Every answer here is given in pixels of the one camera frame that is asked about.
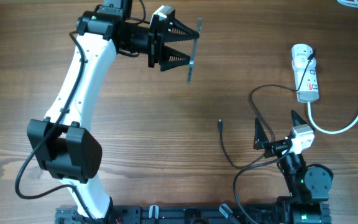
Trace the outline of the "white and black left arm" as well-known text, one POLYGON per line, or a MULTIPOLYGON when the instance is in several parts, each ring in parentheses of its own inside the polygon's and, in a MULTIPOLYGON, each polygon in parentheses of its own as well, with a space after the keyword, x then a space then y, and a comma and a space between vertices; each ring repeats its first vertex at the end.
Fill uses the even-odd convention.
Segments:
POLYGON ((60 213, 57 223, 121 221, 98 176, 102 148, 90 133, 99 89, 116 56, 144 54, 148 65, 159 65, 161 71, 194 64, 194 55, 170 43, 197 42, 199 29, 180 22, 168 5, 160 6, 149 21, 133 18, 131 9, 131 1, 104 1, 78 19, 70 33, 75 51, 63 85, 44 119, 33 119, 27 127, 30 157, 76 202, 75 208, 60 213))

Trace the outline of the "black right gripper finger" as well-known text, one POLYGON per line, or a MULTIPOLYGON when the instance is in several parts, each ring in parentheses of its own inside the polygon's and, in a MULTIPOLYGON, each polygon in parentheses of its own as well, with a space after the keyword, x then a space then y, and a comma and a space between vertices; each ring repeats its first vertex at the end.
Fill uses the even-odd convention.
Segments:
POLYGON ((291 110, 291 119, 294 126, 308 124, 295 110, 291 110))
POLYGON ((256 150, 265 149, 269 144, 269 139, 264 131, 262 123, 259 118, 255 119, 255 134, 253 148, 256 150))

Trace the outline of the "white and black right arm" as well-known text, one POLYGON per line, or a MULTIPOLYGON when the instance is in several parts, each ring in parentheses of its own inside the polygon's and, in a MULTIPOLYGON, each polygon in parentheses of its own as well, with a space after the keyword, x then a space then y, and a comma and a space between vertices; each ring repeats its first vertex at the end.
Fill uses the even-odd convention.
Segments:
POLYGON ((259 119, 255 119, 254 149, 263 149, 264 157, 277 157, 289 197, 280 196, 268 207, 258 212, 259 223, 331 223, 329 199, 334 174, 321 164, 307 164, 302 152, 311 147, 315 130, 291 111, 293 127, 282 140, 270 142, 259 119))

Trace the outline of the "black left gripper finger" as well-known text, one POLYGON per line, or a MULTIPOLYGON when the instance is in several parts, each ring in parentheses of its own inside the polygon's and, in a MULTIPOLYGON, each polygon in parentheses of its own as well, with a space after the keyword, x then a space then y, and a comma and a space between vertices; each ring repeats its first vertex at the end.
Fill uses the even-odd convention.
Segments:
POLYGON ((160 71, 164 72, 175 67, 188 65, 191 57, 171 47, 164 46, 160 56, 160 71))
POLYGON ((200 34, 174 19, 168 25, 168 42, 182 42, 199 39, 200 34))

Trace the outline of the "smartphone with teal screen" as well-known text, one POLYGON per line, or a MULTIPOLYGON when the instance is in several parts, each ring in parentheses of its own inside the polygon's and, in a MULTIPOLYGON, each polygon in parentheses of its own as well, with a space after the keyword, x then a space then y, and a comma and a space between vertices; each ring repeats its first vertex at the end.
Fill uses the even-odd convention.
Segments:
MULTIPOLYGON (((196 31, 197 31, 197 33, 199 35, 201 35, 202 21, 203 21, 203 18, 200 17, 198 19, 198 23, 197 23, 197 27, 196 27, 196 31)), ((193 48, 192 48, 192 52, 191 52, 191 58, 190 58, 190 62, 189 62, 189 71, 188 71, 188 77, 187 77, 187 83, 188 84, 191 83, 191 78, 192 78, 192 74, 193 74, 193 71, 194 71, 196 51, 197 51, 197 48, 198 48, 198 39, 199 39, 199 37, 194 40, 193 48)))

